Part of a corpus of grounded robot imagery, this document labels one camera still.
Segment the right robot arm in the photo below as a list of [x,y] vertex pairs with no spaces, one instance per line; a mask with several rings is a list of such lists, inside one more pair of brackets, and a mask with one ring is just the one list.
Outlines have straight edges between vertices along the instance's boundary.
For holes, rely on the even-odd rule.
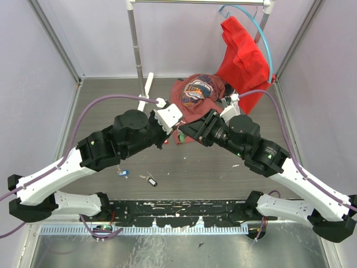
[[310,227],[320,237],[340,243],[356,227],[356,195],[341,194],[295,164],[289,152],[262,138],[259,124],[247,115],[234,116],[225,123],[217,111],[182,125],[186,136],[210,147],[214,144],[244,161],[250,171],[272,179],[301,197],[300,200],[275,198],[252,191],[245,201],[245,215],[252,220],[278,217]]

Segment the large metal keyring with clips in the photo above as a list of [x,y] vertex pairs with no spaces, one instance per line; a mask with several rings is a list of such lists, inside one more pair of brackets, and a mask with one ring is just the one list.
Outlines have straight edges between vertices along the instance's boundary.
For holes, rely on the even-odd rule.
[[180,130],[180,125],[177,125],[176,131],[177,131],[177,138],[178,138],[178,140],[179,140],[179,134],[180,134],[180,133],[184,134],[184,133]]

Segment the key with green tag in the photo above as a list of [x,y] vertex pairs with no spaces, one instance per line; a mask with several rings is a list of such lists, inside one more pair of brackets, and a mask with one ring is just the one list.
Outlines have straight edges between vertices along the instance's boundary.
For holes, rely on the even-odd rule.
[[185,136],[184,134],[180,133],[179,136],[178,136],[178,138],[179,138],[179,140],[180,140],[181,143],[184,143],[186,136]]

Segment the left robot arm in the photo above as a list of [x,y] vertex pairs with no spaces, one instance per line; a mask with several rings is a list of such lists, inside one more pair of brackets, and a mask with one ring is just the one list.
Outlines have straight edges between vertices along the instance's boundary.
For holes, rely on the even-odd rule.
[[90,134],[72,148],[67,157],[25,177],[8,177],[8,188],[20,188],[9,202],[10,215],[26,222],[43,221],[53,215],[81,214],[106,221],[112,206],[106,194],[79,195],[61,188],[85,176],[100,172],[153,145],[162,148],[180,122],[182,113],[175,105],[144,112],[131,109],[116,116],[109,127]]

